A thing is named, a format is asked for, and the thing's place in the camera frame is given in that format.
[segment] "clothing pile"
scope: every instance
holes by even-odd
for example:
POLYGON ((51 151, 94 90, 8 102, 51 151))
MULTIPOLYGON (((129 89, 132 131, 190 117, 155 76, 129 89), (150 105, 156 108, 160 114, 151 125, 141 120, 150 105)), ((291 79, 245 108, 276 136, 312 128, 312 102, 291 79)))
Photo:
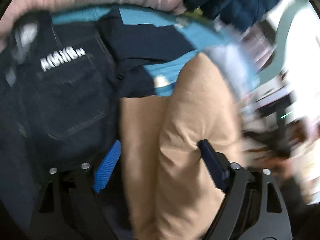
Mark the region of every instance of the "clothing pile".
MULTIPOLYGON (((245 166, 236 103, 259 85, 259 53, 244 52, 230 25, 242 33, 278 2, 13 0, 0 20, 0 199, 15 223, 29 234, 32 214, 50 212, 34 207, 55 174, 66 186, 74 183, 71 171, 84 170, 95 192, 106 193, 121 155, 134 235, 201 237, 223 194, 196 144, 206 138, 245 166), (174 15, 183 2, 207 18, 174 15), (56 14, 101 3, 153 9, 103 5, 56 14), (217 15, 229 26, 218 29, 210 20, 217 15)), ((73 227, 81 232, 80 225, 73 227)))

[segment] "black pocket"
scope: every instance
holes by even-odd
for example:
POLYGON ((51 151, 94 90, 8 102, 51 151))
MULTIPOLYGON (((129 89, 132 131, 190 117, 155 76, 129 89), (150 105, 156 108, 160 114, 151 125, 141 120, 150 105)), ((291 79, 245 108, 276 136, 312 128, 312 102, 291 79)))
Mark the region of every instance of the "black pocket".
POLYGON ((38 74, 33 96, 37 126, 63 140, 99 122, 109 108, 103 82, 88 55, 38 74))

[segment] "silver screw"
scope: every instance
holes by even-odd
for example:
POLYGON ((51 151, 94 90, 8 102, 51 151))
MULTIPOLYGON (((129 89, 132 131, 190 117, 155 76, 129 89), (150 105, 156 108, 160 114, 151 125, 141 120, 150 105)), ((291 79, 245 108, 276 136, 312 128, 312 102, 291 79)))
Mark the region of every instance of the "silver screw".
POLYGON ((81 164, 81 168, 84 169, 84 170, 90 168, 90 163, 82 163, 81 164))
POLYGON ((49 173, 50 173, 50 174, 55 174, 57 171, 58 171, 57 168, 51 168, 51 169, 49 170, 49 173))
POLYGON ((268 169, 263 169, 262 172, 266 175, 270 175, 271 174, 271 171, 268 170, 268 169))
POLYGON ((239 170, 241 168, 241 166, 238 163, 231 163, 230 167, 234 170, 239 170))

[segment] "blue gripper pad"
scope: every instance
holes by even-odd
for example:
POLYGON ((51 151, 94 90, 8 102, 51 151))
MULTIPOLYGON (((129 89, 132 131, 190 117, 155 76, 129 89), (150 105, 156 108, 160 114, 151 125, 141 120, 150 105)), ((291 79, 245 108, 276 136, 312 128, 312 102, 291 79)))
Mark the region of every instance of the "blue gripper pad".
POLYGON ((106 187, 120 155, 121 143, 120 141, 116 141, 95 173, 93 190, 96 193, 99 193, 101 189, 106 187))

